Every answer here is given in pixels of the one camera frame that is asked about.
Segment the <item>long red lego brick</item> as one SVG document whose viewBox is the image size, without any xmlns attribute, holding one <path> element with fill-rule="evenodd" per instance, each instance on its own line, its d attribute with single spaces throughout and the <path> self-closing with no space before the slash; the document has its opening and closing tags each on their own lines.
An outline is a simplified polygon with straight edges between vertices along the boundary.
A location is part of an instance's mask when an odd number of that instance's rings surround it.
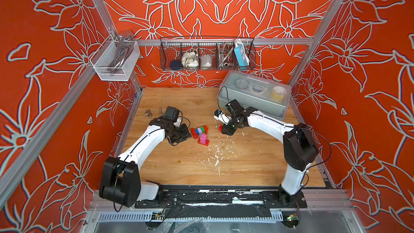
<svg viewBox="0 0 414 233">
<path fill-rule="evenodd" d="M 198 143 L 204 146 L 209 146 L 210 141 L 199 139 Z"/>
</svg>

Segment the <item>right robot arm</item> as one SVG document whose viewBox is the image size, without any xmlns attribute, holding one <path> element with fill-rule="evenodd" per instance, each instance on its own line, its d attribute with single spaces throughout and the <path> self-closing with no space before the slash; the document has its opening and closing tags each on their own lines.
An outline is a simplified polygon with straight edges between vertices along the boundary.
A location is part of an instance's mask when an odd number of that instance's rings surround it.
<svg viewBox="0 0 414 233">
<path fill-rule="evenodd" d="M 319 154 L 319 149 L 307 125 L 297 125 L 276 120 L 254 107 L 242 107 L 237 100 L 229 102 L 225 108 L 230 115 L 220 109 L 215 111 L 214 118 L 223 123 L 220 132 L 234 135 L 239 128 L 252 127 L 258 129 L 283 144 L 287 170 L 280 185 L 283 193 L 293 196 L 300 192 L 305 173 L 311 168 Z"/>
</svg>

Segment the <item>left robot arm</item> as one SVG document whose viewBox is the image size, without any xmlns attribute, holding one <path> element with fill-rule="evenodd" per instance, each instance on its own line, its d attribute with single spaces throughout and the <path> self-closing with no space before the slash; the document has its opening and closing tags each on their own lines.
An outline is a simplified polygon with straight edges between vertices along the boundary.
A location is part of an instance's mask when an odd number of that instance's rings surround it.
<svg viewBox="0 0 414 233">
<path fill-rule="evenodd" d="M 103 164 L 99 197 L 125 207 L 137 201 L 154 201 L 161 186 L 143 182 L 140 169 L 155 147 L 167 140 L 176 146 L 191 137 L 188 125 L 183 123 L 182 112 L 167 107 L 164 115 L 153 119 L 143 135 L 129 149 L 117 157 L 108 157 Z"/>
</svg>

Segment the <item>clear plastic storage box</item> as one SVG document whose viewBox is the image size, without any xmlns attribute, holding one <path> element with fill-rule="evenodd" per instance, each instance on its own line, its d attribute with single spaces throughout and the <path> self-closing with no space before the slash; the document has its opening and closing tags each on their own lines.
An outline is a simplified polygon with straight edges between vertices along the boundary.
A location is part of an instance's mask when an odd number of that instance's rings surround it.
<svg viewBox="0 0 414 233">
<path fill-rule="evenodd" d="M 286 88 L 284 102 L 269 98 L 270 91 L 274 86 Z M 268 116 L 284 120 L 289 108 L 290 96 L 291 87 L 288 85 L 240 71 L 230 71 L 221 83 L 217 98 L 219 107 L 224 110 L 230 101 L 236 99 L 245 109 L 254 107 Z"/>
</svg>

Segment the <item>yellow tape roll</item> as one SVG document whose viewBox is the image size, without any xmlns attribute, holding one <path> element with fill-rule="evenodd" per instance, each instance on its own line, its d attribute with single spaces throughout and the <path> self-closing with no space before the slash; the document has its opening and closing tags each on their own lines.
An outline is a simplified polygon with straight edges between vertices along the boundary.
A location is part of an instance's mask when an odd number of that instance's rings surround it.
<svg viewBox="0 0 414 233">
<path fill-rule="evenodd" d="M 269 98 L 274 101 L 284 102 L 286 99 L 286 93 L 287 90 L 283 86 L 274 86 L 270 91 Z"/>
</svg>

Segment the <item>blue white box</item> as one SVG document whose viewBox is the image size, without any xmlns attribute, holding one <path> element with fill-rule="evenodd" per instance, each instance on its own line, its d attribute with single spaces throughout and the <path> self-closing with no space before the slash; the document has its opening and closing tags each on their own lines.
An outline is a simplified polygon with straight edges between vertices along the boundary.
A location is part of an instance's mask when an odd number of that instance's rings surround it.
<svg viewBox="0 0 414 233">
<path fill-rule="evenodd" d="M 250 65 L 250 60 L 246 54 L 245 46 L 240 39 L 235 40 L 234 53 L 240 70 L 247 70 Z"/>
</svg>

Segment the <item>dark blue round object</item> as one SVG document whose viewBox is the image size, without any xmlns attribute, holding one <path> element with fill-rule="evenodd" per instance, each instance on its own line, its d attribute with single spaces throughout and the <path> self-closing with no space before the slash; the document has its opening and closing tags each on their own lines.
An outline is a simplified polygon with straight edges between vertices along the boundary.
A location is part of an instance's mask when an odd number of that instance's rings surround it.
<svg viewBox="0 0 414 233">
<path fill-rule="evenodd" d="M 179 59 L 172 60 L 169 67 L 173 71 L 181 70 L 183 68 L 182 61 Z"/>
</svg>

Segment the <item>white crumpled cloth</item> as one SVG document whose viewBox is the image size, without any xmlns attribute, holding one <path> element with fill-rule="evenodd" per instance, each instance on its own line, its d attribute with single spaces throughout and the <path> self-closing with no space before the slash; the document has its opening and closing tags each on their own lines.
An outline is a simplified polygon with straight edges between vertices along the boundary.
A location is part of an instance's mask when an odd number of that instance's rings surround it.
<svg viewBox="0 0 414 233">
<path fill-rule="evenodd" d="M 181 58 L 181 64 L 183 68 L 197 69 L 199 67 L 199 58 L 197 52 L 185 52 Z"/>
</svg>

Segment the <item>metal tongs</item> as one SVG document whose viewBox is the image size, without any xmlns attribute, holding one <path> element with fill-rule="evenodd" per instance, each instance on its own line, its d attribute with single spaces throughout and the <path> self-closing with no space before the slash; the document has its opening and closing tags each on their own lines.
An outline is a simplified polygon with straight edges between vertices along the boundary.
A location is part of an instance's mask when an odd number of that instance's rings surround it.
<svg viewBox="0 0 414 233">
<path fill-rule="evenodd" d="M 123 66 L 126 59 L 132 53 L 134 46 L 128 43 L 132 39 L 133 34 L 131 31 L 125 31 L 121 35 L 119 35 L 119 41 L 116 48 L 115 58 L 108 66 L 108 72 L 110 74 L 115 74 L 117 72 L 117 69 Z"/>
</svg>

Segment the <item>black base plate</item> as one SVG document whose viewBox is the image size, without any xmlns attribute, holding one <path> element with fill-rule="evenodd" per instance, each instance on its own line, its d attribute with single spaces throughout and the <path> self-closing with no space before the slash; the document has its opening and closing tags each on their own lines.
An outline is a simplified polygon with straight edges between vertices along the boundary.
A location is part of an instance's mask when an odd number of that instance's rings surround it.
<svg viewBox="0 0 414 233">
<path fill-rule="evenodd" d="M 294 196 L 279 193 L 275 187 L 167 186 L 154 200 L 137 201 L 135 208 L 185 206 L 256 205 L 271 209 L 307 208 L 303 192 Z"/>
</svg>

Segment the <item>clear plastic wall bin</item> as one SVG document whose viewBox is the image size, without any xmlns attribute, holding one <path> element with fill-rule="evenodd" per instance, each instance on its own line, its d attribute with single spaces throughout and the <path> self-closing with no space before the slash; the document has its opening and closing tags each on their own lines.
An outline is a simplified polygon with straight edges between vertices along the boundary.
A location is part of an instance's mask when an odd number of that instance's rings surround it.
<svg viewBox="0 0 414 233">
<path fill-rule="evenodd" d="M 126 30 L 115 40 L 108 40 L 92 59 L 92 66 L 102 81 L 126 82 L 140 57 L 138 42 L 132 31 Z"/>
</svg>

